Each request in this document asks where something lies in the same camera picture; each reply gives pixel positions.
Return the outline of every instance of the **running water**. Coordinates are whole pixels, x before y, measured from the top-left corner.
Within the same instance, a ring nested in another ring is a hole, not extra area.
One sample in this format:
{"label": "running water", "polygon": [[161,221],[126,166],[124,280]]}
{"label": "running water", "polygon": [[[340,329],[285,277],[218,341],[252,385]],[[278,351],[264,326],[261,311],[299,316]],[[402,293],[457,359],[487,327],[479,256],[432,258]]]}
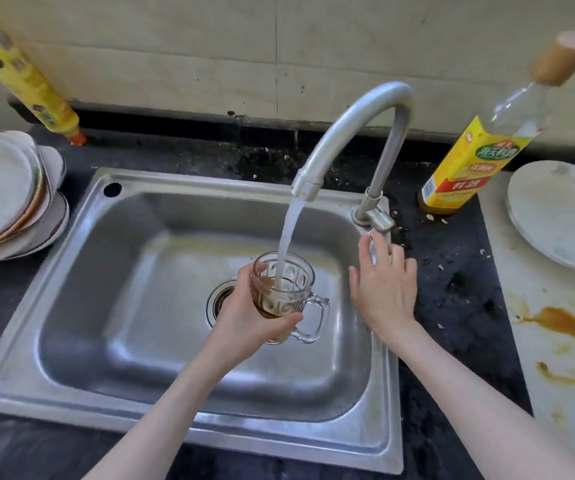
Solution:
{"label": "running water", "polygon": [[305,206],[305,201],[296,197],[292,197],[289,203],[289,208],[285,214],[285,223],[283,224],[283,233],[281,233],[281,241],[278,243],[278,256],[276,257],[276,273],[274,274],[274,284],[276,288],[281,289],[283,280],[283,268],[285,267],[285,256],[292,241],[292,233],[296,227],[296,221]]}

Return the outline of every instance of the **white cutting board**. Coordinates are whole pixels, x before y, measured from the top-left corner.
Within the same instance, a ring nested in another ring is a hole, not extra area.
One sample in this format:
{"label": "white cutting board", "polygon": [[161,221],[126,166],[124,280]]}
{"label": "white cutting board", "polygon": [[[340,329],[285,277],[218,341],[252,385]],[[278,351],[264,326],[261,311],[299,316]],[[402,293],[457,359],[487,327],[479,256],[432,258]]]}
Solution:
{"label": "white cutting board", "polygon": [[[499,173],[479,192],[485,227],[534,417],[575,450],[575,270],[540,254],[516,231],[504,204],[510,176]],[[562,310],[572,318],[561,318]],[[567,333],[543,326],[552,325],[548,311]]]}

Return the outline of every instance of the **barcode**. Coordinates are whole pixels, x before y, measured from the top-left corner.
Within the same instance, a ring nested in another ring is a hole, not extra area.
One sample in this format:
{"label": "barcode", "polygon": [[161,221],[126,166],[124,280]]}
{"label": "barcode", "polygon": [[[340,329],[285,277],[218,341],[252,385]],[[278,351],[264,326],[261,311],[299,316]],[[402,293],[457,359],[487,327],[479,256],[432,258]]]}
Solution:
{"label": "barcode", "polygon": [[427,203],[427,200],[430,196],[436,192],[436,184],[434,183],[434,175],[429,177],[427,183],[423,186],[423,190],[421,190],[421,195],[423,195],[423,200]]}

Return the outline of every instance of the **glass mug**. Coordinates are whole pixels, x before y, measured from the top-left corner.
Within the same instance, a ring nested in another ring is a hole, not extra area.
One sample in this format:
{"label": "glass mug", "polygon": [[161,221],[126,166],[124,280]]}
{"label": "glass mug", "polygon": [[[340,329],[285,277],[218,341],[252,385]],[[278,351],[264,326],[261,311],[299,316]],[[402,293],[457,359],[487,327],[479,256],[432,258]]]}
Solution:
{"label": "glass mug", "polygon": [[259,313],[268,319],[291,312],[302,312],[309,303],[321,307],[321,318],[313,335],[295,330],[291,334],[268,340],[271,345],[282,344],[290,335],[304,344],[315,342],[322,334],[330,314],[330,300],[312,293],[316,278],[312,266],[299,256],[286,254],[283,279],[277,285],[276,258],[278,254],[265,253],[254,261],[251,272],[251,296]]}

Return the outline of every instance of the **sink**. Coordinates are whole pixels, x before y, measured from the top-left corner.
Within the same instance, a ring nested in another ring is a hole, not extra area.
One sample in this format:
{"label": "sink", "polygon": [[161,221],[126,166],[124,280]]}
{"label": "sink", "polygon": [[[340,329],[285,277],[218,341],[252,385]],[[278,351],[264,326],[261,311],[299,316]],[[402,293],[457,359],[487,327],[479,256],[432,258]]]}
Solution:
{"label": "sink", "polygon": [[[330,299],[321,338],[263,345],[188,442],[402,471],[396,357],[349,299],[362,197],[321,191],[293,234]],[[0,340],[0,412],[128,430],[199,352],[237,270],[276,250],[290,199],[285,185],[99,169]]]}

